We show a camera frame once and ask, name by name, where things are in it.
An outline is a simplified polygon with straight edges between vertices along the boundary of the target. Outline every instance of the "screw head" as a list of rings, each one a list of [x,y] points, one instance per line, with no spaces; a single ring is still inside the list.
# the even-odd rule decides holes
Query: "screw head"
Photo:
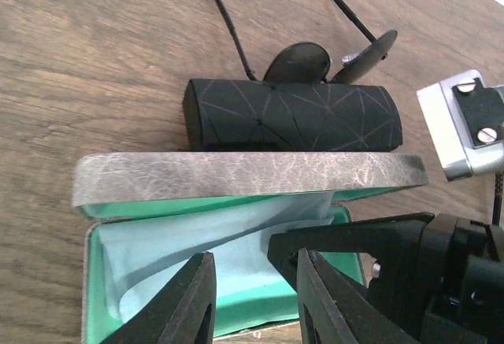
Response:
[[[468,94],[469,92],[473,92],[475,88],[476,88],[476,81],[471,78],[463,78],[457,84],[458,91],[463,94]]]
[[[492,128],[483,128],[478,131],[478,141],[481,143],[492,143],[497,139],[497,132]]]
[[[381,265],[378,261],[375,261],[371,268],[371,277],[377,279],[380,277]]]
[[[343,63],[343,67],[348,66],[350,62],[352,62],[355,58],[358,57],[360,53],[352,53],[348,54],[345,57],[341,58],[341,62]]]

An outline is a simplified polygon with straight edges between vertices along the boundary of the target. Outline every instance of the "sunglasses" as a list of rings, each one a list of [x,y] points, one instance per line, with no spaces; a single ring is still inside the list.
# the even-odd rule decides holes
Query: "sunglasses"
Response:
[[[264,81],[352,84],[387,57],[388,51],[392,48],[397,39],[397,31],[387,31],[377,39],[343,0],[333,0],[333,2],[343,11],[346,17],[354,23],[371,44],[361,53],[344,57],[343,68],[330,80],[326,77],[331,68],[331,58],[322,46],[310,42],[290,45],[275,57],[266,71],[263,78]],[[233,38],[247,77],[250,80],[257,81],[258,79],[249,66],[245,52],[243,51],[236,33],[235,26],[224,3],[222,0],[215,0],[215,3]]]

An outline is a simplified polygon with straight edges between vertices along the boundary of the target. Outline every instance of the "wooden table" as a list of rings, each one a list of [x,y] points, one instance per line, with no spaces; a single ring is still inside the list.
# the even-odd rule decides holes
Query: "wooden table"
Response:
[[[402,114],[401,152],[431,184],[349,204],[354,219],[417,211],[489,220],[491,177],[448,184],[415,91],[477,68],[504,82],[504,7],[492,0],[346,0],[376,35],[399,37],[361,80]],[[181,100],[191,77],[244,78],[213,0],[0,0],[0,342],[78,342],[83,236],[70,208],[86,154],[187,148]],[[258,76],[298,41],[335,61],[366,46],[331,0],[225,0]],[[300,342],[298,328],[228,342]]]

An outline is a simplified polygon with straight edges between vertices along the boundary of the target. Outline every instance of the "black cable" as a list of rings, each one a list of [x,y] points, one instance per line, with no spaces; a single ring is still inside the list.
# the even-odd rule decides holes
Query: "black cable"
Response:
[[[231,34],[231,37],[233,38],[233,41],[235,42],[236,49],[238,50],[239,54],[239,59],[242,60],[243,68],[245,69],[245,73],[248,76],[250,80],[257,80],[256,77],[254,76],[254,72],[250,69],[249,62],[246,59],[245,53],[243,52],[243,48],[241,43],[239,42],[238,35],[236,34],[235,30],[235,25],[233,25],[233,22],[231,20],[231,17],[228,14],[228,11],[226,10],[226,7],[224,6],[224,3],[222,0],[215,0],[215,3],[217,4],[217,7],[219,7],[220,14],[224,18],[224,22],[226,23],[226,26],[228,27],[229,33]]]
[[[361,31],[361,33],[371,42],[374,43],[376,38],[368,28],[357,18],[357,15],[350,9],[350,7],[343,0],[333,0],[334,3],[345,13],[348,20],[350,20],[354,25]]]
[[[504,182],[504,172],[495,174],[495,196],[494,196],[494,213],[492,214],[491,224],[499,226],[501,221],[502,209],[502,184]]]

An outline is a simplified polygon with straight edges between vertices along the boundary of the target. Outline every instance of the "teal box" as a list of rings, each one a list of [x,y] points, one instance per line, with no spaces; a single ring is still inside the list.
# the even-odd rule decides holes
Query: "teal box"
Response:
[[[403,154],[177,152],[85,157],[76,167],[72,203],[97,223],[85,239],[82,343],[98,344],[123,324],[107,305],[108,262],[100,240],[105,226],[133,220],[167,221],[282,196],[327,193],[332,196],[327,214],[333,224],[341,224],[351,219],[341,205],[344,201],[426,183],[421,160]],[[211,230],[219,214],[209,216]],[[338,270],[364,283],[357,254],[324,256]],[[296,293],[280,281],[218,298],[214,335],[223,337],[295,319]]]

